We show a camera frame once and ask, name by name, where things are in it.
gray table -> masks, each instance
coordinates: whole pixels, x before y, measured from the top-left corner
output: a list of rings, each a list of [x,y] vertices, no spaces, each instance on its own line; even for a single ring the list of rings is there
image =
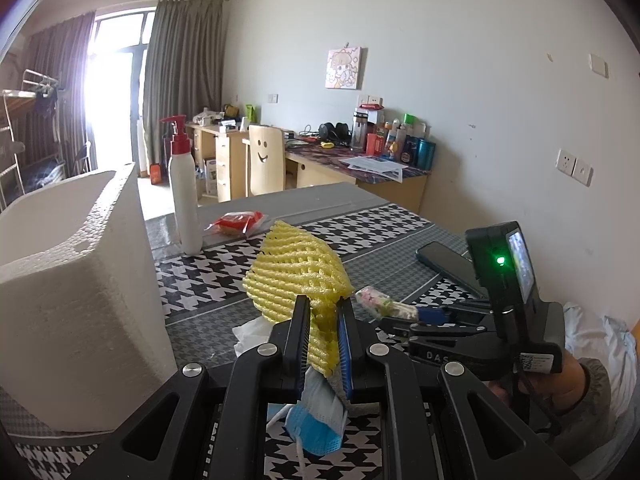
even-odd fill
[[[266,232],[276,220],[300,225],[319,218],[343,215],[385,203],[387,202],[383,198],[353,184],[340,183],[287,189],[280,193],[207,205],[198,208],[198,217],[200,227],[204,230],[225,213],[260,211],[269,216],[270,221],[261,229],[262,232]],[[156,261],[180,254],[178,231],[175,225],[175,216],[172,213],[147,220],[146,231]],[[229,237],[224,235],[205,235],[204,246],[213,246],[228,241]]]

paper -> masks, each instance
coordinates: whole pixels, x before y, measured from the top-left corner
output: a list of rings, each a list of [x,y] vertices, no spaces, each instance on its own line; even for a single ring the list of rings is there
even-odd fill
[[[406,168],[406,166],[392,160],[380,160],[371,156],[343,158],[340,162],[348,164],[350,170],[367,171],[400,183],[402,182],[402,170]]]

power outlet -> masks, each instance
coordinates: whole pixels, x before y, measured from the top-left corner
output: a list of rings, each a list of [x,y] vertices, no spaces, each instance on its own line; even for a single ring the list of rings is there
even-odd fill
[[[572,176],[575,167],[575,157],[566,150],[560,150],[558,160],[556,160],[556,168],[565,175]]]
[[[571,176],[581,184],[589,187],[591,183],[591,173],[593,173],[593,168],[583,160],[577,159],[575,161],[574,172]]]

gray sleeve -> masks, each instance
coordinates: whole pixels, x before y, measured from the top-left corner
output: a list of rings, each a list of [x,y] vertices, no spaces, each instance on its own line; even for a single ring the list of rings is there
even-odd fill
[[[579,359],[588,387],[584,398],[559,417],[562,433],[548,442],[568,465],[604,444],[610,431],[611,387],[606,368],[597,359]]]

gray curtain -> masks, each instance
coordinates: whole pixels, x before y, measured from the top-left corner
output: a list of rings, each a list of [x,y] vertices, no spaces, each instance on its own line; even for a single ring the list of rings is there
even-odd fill
[[[221,0],[161,0],[146,54],[142,117],[146,156],[159,163],[159,120],[178,114],[190,120],[204,107],[219,110],[222,93]]]
[[[94,19],[95,12],[88,12],[33,34],[23,58],[24,68],[60,81],[57,114],[62,155],[69,176],[73,174],[74,157],[88,137],[84,120],[84,78]],[[25,143],[23,164],[58,153],[50,117],[34,112],[25,115],[16,121],[16,134],[18,140]]]

